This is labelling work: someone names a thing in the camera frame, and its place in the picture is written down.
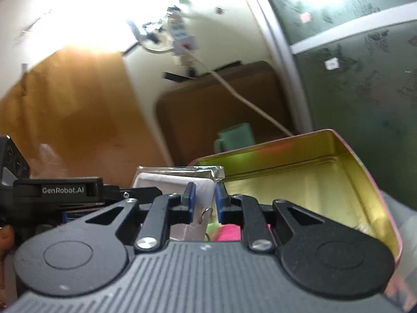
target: black robotic device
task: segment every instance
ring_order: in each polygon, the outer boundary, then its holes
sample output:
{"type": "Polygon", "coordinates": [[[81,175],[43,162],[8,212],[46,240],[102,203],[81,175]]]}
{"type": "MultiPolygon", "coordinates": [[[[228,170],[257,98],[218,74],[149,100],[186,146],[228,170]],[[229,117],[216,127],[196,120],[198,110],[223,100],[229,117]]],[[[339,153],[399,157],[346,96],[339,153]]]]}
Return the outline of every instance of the black robotic device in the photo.
{"type": "Polygon", "coordinates": [[[219,221],[239,225],[241,241],[170,241],[194,199],[193,183],[151,203],[124,198],[25,241],[7,312],[399,312],[381,294],[395,265],[379,240],[220,184],[219,221]]]}

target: screw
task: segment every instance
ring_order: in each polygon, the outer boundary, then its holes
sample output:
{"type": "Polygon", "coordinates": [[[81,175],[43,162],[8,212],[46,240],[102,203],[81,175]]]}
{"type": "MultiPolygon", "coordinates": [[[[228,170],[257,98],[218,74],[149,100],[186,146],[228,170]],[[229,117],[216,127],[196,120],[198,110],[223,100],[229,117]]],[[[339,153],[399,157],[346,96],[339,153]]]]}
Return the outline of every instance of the screw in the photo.
{"type": "Polygon", "coordinates": [[[144,250],[149,250],[157,245],[158,240],[152,237],[144,237],[136,241],[136,245],[144,250]]]}
{"type": "Polygon", "coordinates": [[[272,242],[270,242],[269,240],[265,240],[265,239],[255,240],[251,244],[251,248],[253,250],[260,251],[260,252],[269,250],[271,247],[272,247],[272,242]]]}

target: white wall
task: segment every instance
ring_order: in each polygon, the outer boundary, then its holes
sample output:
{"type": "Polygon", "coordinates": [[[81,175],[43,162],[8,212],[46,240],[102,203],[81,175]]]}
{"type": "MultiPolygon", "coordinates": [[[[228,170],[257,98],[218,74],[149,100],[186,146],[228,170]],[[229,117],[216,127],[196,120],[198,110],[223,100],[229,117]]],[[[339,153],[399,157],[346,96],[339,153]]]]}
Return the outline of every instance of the white wall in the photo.
{"type": "MultiPolygon", "coordinates": [[[[68,25],[69,21],[61,17],[61,28],[57,29],[48,21],[50,16],[43,17],[36,25],[37,32],[20,44],[15,43],[21,30],[42,13],[52,8],[51,15],[56,18],[56,11],[63,10],[63,1],[4,0],[0,4],[0,96],[20,79],[22,62],[32,67],[65,44],[66,40],[57,34],[61,33],[62,24],[66,22],[68,25]]],[[[189,2],[181,6],[187,14],[187,30],[196,35],[199,46],[196,54],[210,68],[236,60],[243,63],[270,61],[261,32],[245,0],[189,2]],[[224,14],[216,14],[216,7],[223,8],[224,14]]],[[[184,68],[174,64],[170,53],[156,55],[141,48],[126,56],[125,64],[145,120],[169,163],[168,151],[155,116],[155,104],[161,93],[176,86],[176,83],[162,79],[162,73],[167,71],[182,75],[184,68]]]]}

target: teal mug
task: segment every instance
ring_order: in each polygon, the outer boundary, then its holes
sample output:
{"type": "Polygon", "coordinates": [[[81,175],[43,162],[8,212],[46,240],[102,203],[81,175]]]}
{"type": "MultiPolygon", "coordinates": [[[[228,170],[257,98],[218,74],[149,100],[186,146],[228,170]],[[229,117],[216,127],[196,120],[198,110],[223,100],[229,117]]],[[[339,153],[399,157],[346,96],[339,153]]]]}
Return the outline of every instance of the teal mug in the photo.
{"type": "Polygon", "coordinates": [[[251,125],[240,123],[218,132],[218,139],[214,141],[214,152],[221,153],[255,144],[251,125]]]}

